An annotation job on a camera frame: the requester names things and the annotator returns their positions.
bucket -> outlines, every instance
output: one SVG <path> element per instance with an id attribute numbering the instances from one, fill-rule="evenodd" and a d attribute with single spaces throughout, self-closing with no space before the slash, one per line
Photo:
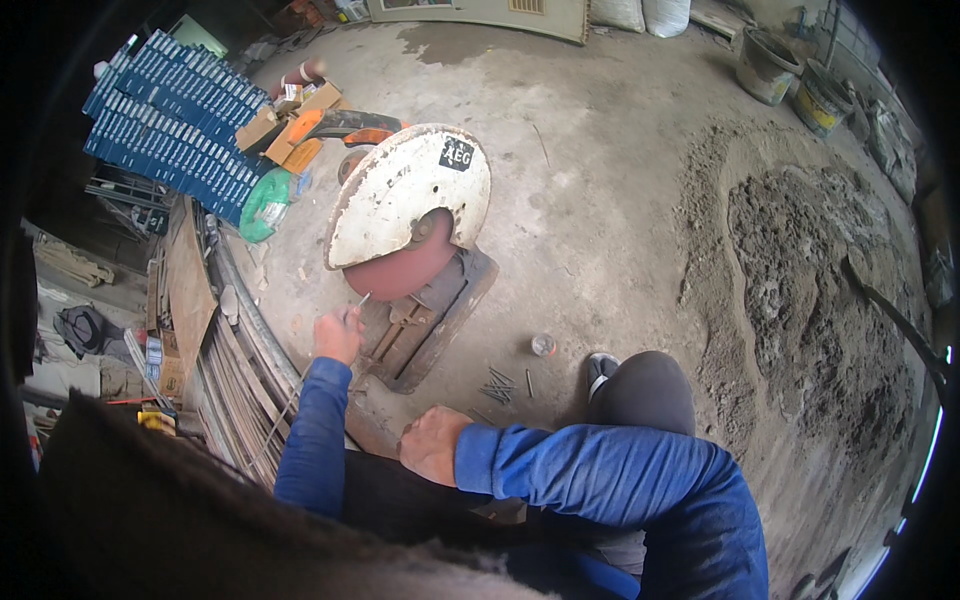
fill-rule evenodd
<path id="1" fill-rule="evenodd" d="M 804 68 L 779 38 L 756 27 L 743 28 L 736 80 L 751 96 L 775 107 Z"/>
<path id="2" fill-rule="evenodd" d="M 793 99 L 793 110 L 814 134 L 828 137 L 853 111 L 853 98 L 822 64 L 809 59 Z"/>

hand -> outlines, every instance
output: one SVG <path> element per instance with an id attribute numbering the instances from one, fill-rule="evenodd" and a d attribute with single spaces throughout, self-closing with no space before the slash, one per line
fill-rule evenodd
<path id="1" fill-rule="evenodd" d="M 473 419 L 445 406 L 433 406 L 403 428 L 396 443 L 400 462 L 414 473 L 434 483 L 457 487 L 453 476 L 457 440 Z"/>
<path id="2" fill-rule="evenodd" d="M 313 357 L 326 356 L 349 367 L 364 343 L 360 335 L 364 329 L 360 323 L 359 306 L 337 306 L 313 322 Z"/>

shoe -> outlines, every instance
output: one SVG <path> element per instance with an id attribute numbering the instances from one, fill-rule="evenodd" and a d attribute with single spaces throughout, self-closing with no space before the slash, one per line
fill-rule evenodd
<path id="1" fill-rule="evenodd" d="M 620 361 L 606 352 L 595 352 L 587 359 L 587 402 L 593 400 L 600 386 L 610 379 Z"/>

yellow label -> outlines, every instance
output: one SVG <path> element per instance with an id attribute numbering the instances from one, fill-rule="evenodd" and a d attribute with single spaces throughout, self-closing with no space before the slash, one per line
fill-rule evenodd
<path id="1" fill-rule="evenodd" d="M 797 101 L 804 107 L 813 120 L 819 123 L 825 130 L 832 130 L 837 123 L 837 118 L 826 112 L 820 103 L 813 99 L 806 87 L 801 87 L 797 93 Z"/>

blue long-sleeve shirt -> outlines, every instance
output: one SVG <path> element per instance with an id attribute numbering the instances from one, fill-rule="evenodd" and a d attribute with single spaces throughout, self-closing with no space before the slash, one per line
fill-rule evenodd
<path id="1" fill-rule="evenodd" d="M 274 495 L 337 518 L 350 370 L 318 358 L 280 460 Z M 454 476 L 465 492 L 518 497 L 563 515 L 646 533 L 642 597 L 766 598 L 756 504 L 716 444 L 649 427 L 572 425 L 556 433 L 468 425 Z"/>

